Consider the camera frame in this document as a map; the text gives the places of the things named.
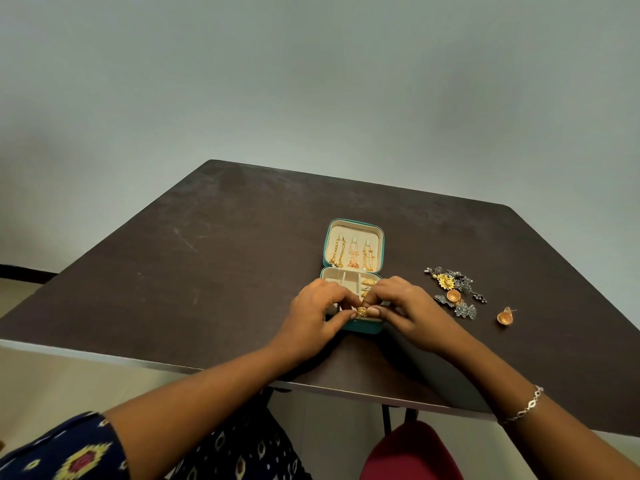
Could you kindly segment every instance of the hand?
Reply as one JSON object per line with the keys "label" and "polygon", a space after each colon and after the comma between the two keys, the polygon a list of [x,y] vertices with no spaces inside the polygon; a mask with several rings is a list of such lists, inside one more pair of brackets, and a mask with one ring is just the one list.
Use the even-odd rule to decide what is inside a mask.
{"label": "hand", "polygon": [[[325,322],[326,311],[334,303],[339,303],[342,311]],[[289,314],[270,345],[295,365],[304,362],[318,354],[345,323],[356,318],[352,306],[360,306],[356,294],[336,282],[318,278],[293,298]]]}
{"label": "hand", "polygon": [[[381,301],[393,306],[381,306]],[[437,354],[446,353],[466,333],[425,290],[398,276],[377,282],[362,306],[367,307],[368,317],[391,323],[414,345]]]}

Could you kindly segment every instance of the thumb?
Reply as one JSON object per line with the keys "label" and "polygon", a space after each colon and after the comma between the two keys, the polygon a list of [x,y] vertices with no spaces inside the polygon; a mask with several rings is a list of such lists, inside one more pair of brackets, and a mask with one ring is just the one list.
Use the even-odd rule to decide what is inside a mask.
{"label": "thumb", "polygon": [[324,329],[329,332],[329,339],[332,339],[336,333],[352,318],[356,318],[358,314],[355,310],[348,309],[336,313],[331,320],[324,323]]}
{"label": "thumb", "polygon": [[379,318],[385,322],[391,323],[400,332],[409,331],[411,320],[397,313],[390,306],[374,305],[367,308],[367,316],[371,318]]}

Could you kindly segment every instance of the floor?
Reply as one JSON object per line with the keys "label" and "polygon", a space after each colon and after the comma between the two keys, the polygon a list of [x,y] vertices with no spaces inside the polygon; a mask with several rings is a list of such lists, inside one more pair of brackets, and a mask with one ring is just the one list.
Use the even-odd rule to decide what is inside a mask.
{"label": "floor", "polygon": [[[0,317],[37,288],[0,279]],[[108,409],[180,377],[0,347],[0,440],[6,443],[0,456],[69,416]],[[383,436],[377,404],[290,392],[275,393],[270,409],[316,480],[357,479]],[[403,416],[392,408],[392,427]],[[424,411],[419,418],[435,428],[467,480],[535,478],[496,423]],[[640,464],[640,438],[599,434]]]}

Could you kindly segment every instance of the black baseboard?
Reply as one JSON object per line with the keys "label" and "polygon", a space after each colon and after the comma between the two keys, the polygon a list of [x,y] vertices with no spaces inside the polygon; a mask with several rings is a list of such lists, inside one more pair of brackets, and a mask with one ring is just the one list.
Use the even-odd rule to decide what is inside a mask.
{"label": "black baseboard", "polygon": [[29,269],[28,267],[0,264],[0,278],[5,278],[7,280],[26,281],[28,283],[39,283],[43,285],[55,278],[57,275],[57,273]]}

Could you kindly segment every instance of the wooden tabletop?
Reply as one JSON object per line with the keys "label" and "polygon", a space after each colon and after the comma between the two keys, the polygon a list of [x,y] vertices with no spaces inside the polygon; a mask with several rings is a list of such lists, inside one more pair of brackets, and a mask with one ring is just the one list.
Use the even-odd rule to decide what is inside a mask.
{"label": "wooden tabletop", "polygon": [[[431,294],[427,266],[471,277],[488,303],[466,330],[588,427],[640,436],[640,331],[512,209],[292,171],[204,163],[0,319],[1,343],[185,371],[225,362],[276,334],[338,217],[384,230],[383,276]],[[446,405],[387,333],[341,333],[284,380]]]}

